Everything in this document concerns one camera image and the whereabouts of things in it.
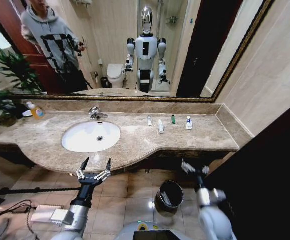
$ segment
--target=shoe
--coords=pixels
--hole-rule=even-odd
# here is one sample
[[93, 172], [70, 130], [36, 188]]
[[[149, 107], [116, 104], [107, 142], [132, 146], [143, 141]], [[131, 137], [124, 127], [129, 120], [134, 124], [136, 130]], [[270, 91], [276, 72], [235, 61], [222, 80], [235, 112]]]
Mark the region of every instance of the shoe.
[[7, 228], [10, 225], [10, 219], [9, 218], [4, 218], [0, 224], [0, 239], [1, 237], [4, 235], [4, 233], [6, 232]]

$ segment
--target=toiletries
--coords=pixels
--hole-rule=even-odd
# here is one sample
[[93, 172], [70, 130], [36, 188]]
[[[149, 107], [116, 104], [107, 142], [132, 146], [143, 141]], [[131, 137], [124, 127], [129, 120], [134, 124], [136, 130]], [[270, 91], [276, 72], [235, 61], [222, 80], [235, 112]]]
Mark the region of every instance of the toiletries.
[[175, 122], [175, 115], [172, 115], [172, 116], [171, 116], [171, 123], [172, 123], [172, 124], [176, 124], [176, 122]]
[[150, 116], [147, 117], [147, 124], [148, 124], [148, 126], [152, 126], [153, 125], [152, 119], [151, 119]]
[[45, 113], [38, 106], [34, 105], [31, 101], [27, 102], [27, 106], [35, 119], [39, 120], [45, 116]]
[[191, 116], [187, 117], [186, 129], [187, 130], [193, 129], [193, 122], [192, 122]]
[[160, 134], [164, 133], [164, 125], [163, 125], [162, 120], [158, 120], [158, 131]]

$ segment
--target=faucet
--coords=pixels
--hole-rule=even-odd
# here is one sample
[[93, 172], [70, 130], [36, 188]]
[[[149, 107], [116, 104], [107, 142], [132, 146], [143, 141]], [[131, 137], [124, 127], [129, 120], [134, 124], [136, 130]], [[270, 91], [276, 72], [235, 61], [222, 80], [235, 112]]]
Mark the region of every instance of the faucet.
[[99, 109], [97, 106], [93, 107], [91, 110], [89, 110], [89, 115], [90, 115], [90, 119], [106, 119], [109, 116], [101, 113], [101, 109]]

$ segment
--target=gold mirror frame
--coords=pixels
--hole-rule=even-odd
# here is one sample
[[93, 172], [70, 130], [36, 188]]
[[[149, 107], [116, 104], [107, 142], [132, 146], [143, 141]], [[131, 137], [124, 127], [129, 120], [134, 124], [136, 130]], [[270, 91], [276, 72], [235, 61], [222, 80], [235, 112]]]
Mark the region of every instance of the gold mirror frame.
[[224, 75], [218, 83], [216, 90], [211, 97], [163, 97], [163, 96], [80, 96], [80, 95], [27, 95], [15, 94], [12, 99], [31, 100], [74, 100], [74, 101], [146, 101], [146, 102], [179, 102], [179, 103], [214, 103], [220, 95], [227, 81], [230, 79], [244, 52], [251, 43], [254, 35], [263, 22], [266, 14], [275, 0], [264, 0], [248, 31], [241, 41], [234, 57], [230, 61]]

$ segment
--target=vanity counter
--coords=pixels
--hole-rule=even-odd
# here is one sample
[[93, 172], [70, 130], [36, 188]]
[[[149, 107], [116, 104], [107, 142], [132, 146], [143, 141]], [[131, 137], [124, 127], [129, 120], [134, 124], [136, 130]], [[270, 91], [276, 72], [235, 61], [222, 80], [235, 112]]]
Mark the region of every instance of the vanity counter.
[[[191, 115], [193, 129], [186, 130], [186, 114], [107, 113], [119, 126], [120, 140], [113, 147], [93, 153], [71, 152], [63, 148], [63, 134], [73, 125], [91, 121], [87, 112], [48, 111], [41, 120], [23, 118], [0, 133], [0, 144], [16, 144], [35, 164], [56, 172], [74, 173], [90, 157], [86, 172], [103, 171], [111, 158], [111, 170], [118, 171], [148, 158], [160, 150], [228, 151], [240, 148], [215, 115]], [[148, 126], [151, 116], [153, 126]], [[159, 134], [158, 120], [164, 124]]]

